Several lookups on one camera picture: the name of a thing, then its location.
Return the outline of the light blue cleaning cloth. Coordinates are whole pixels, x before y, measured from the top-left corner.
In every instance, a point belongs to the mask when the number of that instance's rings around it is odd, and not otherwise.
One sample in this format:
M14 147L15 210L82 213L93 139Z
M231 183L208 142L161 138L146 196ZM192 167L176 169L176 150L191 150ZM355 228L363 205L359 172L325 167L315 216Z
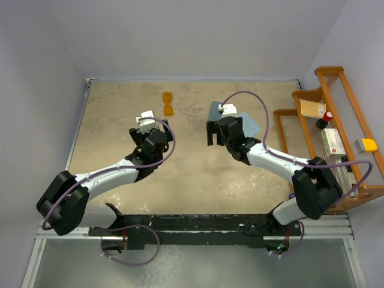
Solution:
M242 118L242 129L245 137L253 137L261 132L262 129L247 112L241 112L237 114L237 117Z

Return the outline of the blue-grey glasses case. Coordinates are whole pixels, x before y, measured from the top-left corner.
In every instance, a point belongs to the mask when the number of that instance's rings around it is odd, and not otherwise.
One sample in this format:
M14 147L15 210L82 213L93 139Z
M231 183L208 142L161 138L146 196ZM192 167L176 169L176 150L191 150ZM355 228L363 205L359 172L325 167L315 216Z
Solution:
M219 105L221 104L222 102L219 101L213 101L211 103L207 121L215 122L221 119L222 113L218 109Z

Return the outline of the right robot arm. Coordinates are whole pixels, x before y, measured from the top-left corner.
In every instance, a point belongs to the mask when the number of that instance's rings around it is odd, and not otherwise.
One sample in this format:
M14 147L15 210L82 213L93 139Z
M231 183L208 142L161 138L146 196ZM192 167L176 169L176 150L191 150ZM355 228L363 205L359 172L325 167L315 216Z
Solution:
M318 220L343 195L330 166L320 157L312 160L296 158L265 146L260 140L247 137L241 117L227 116L207 122L207 142L225 146L238 162L263 168L293 185L294 198L271 211L267 228L274 235L282 234L288 224L302 218Z

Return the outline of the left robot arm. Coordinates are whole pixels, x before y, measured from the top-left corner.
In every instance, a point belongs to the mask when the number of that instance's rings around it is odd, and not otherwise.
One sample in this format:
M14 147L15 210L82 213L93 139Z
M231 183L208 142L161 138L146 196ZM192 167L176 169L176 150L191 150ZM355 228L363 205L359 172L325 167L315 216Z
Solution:
M123 230L122 214L106 203L89 201L114 188L137 183L152 173L175 150L176 140L167 120L145 117L140 127L129 130L136 147L119 162L94 172L73 175L65 170L56 175L36 204L44 218L41 228L63 236L77 227L100 227L110 235Z

